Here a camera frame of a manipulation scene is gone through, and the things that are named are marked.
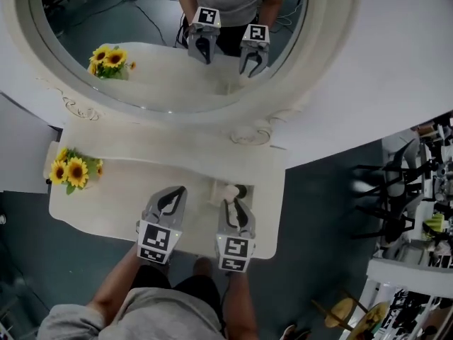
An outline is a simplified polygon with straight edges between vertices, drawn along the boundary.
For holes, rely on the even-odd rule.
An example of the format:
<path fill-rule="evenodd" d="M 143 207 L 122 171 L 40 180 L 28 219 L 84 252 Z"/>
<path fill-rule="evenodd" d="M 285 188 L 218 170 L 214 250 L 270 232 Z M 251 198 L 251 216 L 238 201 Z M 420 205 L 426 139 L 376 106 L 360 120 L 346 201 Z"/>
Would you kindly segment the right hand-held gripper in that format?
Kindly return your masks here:
<path fill-rule="evenodd" d="M 248 206 L 237 198 L 220 205 L 216 253 L 218 268 L 245 273 L 256 248 L 256 219 Z"/>

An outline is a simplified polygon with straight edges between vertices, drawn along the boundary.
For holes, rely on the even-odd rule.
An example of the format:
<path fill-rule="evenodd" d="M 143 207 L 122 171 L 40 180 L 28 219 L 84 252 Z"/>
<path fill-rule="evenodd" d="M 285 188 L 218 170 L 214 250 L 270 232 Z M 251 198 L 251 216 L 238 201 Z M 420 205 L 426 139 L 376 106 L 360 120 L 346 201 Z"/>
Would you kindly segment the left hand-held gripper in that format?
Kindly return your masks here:
<path fill-rule="evenodd" d="M 153 194 L 137 222 L 137 256 L 166 264 L 183 233 L 188 193 L 184 186 L 171 186 Z"/>

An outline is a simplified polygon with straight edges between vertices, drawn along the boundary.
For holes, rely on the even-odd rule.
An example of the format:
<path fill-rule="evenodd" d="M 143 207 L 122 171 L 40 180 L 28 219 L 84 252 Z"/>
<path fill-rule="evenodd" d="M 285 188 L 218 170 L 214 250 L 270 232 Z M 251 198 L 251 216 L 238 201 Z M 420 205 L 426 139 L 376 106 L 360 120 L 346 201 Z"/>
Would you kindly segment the white vanity table with mirror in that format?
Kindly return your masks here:
<path fill-rule="evenodd" d="M 189 22 L 188 48 L 209 65 L 224 19 L 216 8 L 201 6 Z M 246 63 L 263 71 L 274 62 L 266 25 L 251 25 L 241 40 L 240 70 Z M 214 180 L 254 186 L 252 208 L 256 219 L 253 258 L 270 259 L 277 249 L 287 151 L 274 145 L 210 143 L 205 135 L 192 140 L 172 137 L 167 130 L 141 125 L 98 122 L 98 114 L 62 96 L 67 107 L 61 146 L 75 148 L 104 162 L 104 176 L 87 189 L 66 194 L 52 187 L 50 214 L 83 232 L 134 241 L 136 225 L 150 197 L 171 186 L 184 186 L 187 201 L 183 233 L 175 249 L 216 256 L 220 206 L 208 202 Z"/>

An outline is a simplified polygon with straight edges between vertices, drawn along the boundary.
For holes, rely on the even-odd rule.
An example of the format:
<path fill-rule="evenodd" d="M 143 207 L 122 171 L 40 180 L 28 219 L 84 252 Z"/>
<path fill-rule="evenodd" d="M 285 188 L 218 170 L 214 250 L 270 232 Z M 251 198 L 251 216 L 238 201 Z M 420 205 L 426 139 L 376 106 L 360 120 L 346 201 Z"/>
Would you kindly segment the person's right forearm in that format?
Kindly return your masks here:
<path fill-rule="evenodd" d="M 258 340 L 258 325 L 246 273 L 233 272 L 224 302 L 228 340 Z"/>

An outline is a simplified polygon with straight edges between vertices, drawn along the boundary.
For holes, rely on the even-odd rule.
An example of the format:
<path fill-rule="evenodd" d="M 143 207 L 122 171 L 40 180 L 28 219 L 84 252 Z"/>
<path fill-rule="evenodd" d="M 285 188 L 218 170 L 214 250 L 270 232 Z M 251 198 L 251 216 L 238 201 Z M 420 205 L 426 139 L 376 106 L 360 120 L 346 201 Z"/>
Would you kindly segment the person's left forearm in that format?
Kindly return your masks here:
<path fill-rule="evenodd" d="M 120 310 L 142 264 L 137 256 L 137 243 L 107 275 L 88 307 L 99 312 L 109 325 Z"/>

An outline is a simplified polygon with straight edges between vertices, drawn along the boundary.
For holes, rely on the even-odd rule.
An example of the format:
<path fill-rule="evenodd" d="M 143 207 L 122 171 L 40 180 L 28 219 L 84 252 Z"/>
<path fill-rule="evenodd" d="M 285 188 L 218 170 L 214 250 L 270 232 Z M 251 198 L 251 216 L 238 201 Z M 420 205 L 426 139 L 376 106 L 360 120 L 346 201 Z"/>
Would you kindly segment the person's legs black shorts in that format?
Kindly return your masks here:
<path fill-rule="evenodd" d="M 162 288 L 176 290 L 206 302 L 215 311 L 221 311 L 221 297 L 212 279 L 213 265 L 207 257 L 198 258 L 193 266 L 193 274 L 171 286 L 168 279 L 169 265 L 158 263 L 144 264 L 139 267 L 130 289 Z"/>

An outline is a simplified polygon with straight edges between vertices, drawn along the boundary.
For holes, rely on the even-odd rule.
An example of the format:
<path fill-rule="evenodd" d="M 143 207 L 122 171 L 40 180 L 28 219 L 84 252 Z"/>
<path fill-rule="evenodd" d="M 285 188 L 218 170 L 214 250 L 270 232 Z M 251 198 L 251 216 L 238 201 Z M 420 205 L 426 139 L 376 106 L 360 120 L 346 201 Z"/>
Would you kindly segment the sunflower bouquet in pot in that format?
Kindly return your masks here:
<path fill-rule="evenodd" d="M 103 175 L 102 159 L 82 154 L 75 148 L 64 147 L 50 165 L 47 181 L 66 187 L 69 196 L 87 189 Z"/>

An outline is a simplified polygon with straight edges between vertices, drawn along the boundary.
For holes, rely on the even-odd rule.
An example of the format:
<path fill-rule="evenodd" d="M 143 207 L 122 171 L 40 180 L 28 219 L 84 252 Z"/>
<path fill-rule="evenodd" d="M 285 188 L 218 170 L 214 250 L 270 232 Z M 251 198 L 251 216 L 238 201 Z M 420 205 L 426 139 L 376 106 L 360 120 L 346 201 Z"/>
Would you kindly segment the person's grey shirt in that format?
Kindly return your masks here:
<path fill-rule="evenodd" d="M 110 324 L 88 306 L 56 305 L 37 340 L 224 340 L 216 312 L 177 290 L 135 288 Z"/>

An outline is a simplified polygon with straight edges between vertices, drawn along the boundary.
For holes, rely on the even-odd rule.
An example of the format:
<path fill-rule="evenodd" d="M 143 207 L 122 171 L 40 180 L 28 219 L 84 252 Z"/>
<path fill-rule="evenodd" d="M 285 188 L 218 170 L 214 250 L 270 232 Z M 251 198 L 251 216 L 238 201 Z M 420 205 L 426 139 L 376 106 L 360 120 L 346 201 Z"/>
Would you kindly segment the yellow wooden stool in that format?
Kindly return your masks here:
<path fill-rule="evenodd" d="M 340 327 L 349 332 L 346 340 L 373 340 L 374 334 L 386 318 L 390 302 L 379 302 L 367 309 L 359 300 L 345 291 L 346 297 L 337 302 L 331 309 L 323 308 L 317 301 L 311 300 L 315 308 L 325 315 L 324 324 L 327 328 Z M 355 326 L 346 322 L 353 307 L 359 307 L 364 312 Z"/>

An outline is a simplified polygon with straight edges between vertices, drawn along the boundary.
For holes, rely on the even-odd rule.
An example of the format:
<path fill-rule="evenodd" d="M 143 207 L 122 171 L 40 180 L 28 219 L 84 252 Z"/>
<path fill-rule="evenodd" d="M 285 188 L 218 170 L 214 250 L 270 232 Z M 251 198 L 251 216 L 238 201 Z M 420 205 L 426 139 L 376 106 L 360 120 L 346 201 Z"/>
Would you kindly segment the grey chair black legs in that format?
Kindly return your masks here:
<path fill-rule="evenodd" d="M 393 153 L 393 159 L 381 166 L 358 164 L 353 171 L 363 173 L 364 178 L 375 178 L 373 187 L 366 191 L 357 192 L 357 197 L 387 196 L 398 198 L 411 192 L 408 188 L 419 177 L 430 171 L 431 161 L 417 165 L 416 158 L 420 140 L 413 138 Z"/>
<path fill-rule="evenodd" d="M 356 210 L 380 219 L 382 221 L 381 229 L 377 232 L 353 234 L 351 239 L 369 239 L 380 237 L 385 244 L 393 244 L 404 232 L 411 231 L 415 228 L 415 220 L 404 215 L 405 210 L 397 214 L 396 212 L 384 210 L 382 208 L 366 208 L 357 205 Z"/>

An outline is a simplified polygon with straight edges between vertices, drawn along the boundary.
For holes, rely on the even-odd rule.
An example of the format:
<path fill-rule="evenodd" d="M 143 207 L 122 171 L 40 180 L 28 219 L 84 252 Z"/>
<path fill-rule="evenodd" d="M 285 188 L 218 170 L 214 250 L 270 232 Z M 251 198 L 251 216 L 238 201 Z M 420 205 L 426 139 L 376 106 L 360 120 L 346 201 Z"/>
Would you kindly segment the white shelf unit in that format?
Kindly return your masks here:
<path fill-rule="evenodd" d="M 47 151 L 61 134 L 0 91 L 0 192 L 46 193 Z"/>

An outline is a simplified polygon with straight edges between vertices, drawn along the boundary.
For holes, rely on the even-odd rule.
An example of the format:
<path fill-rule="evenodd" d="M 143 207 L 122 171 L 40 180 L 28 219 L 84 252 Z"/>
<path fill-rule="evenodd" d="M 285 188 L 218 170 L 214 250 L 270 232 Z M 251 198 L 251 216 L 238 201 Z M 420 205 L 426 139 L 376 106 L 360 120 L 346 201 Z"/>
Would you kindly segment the white desk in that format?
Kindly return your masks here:
<path fill-rule="evenodd" d="M 388 259 L 371 259 L 370 280 L 406 288 L 424 295 L 453 298 L 453 269 L 413 265 Z"/>

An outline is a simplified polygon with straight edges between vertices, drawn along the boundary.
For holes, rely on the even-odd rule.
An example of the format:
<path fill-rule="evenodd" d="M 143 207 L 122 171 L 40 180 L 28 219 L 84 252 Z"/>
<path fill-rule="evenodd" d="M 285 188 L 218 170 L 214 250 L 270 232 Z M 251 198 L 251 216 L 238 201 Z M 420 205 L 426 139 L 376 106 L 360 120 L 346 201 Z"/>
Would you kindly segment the lime green object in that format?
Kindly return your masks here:
<path fill-rule="evenodd" d="M 442 213 L 435 213 L 431 218 L 428 218 L 423 222 L 423 231 L 425 236 L 428 238 L 435 237 L 437 234 L 444 232 L 443 224 L 445 216 Z"/>

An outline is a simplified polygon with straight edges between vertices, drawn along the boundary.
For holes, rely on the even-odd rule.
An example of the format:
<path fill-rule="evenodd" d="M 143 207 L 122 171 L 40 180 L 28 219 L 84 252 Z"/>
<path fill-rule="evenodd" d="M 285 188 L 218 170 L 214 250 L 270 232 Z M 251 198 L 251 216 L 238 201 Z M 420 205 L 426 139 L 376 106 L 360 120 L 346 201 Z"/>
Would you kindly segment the oval mirror white carved frame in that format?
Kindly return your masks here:
<path fill-rule="evenodd" d="M 194 50 L 127 43 L 138 64 L 128 80 L 89 74 L 52 32 L 40 0 L 0 0 L 6 29 L 47 88 L 109 118 L 163 128 L 224 133 L 237 140 L 303 109 L 310 90 L 343 48 L 360 0 L 307 0 L 293 36 L 263 71 L 217 55 L 203 64 Z"/>

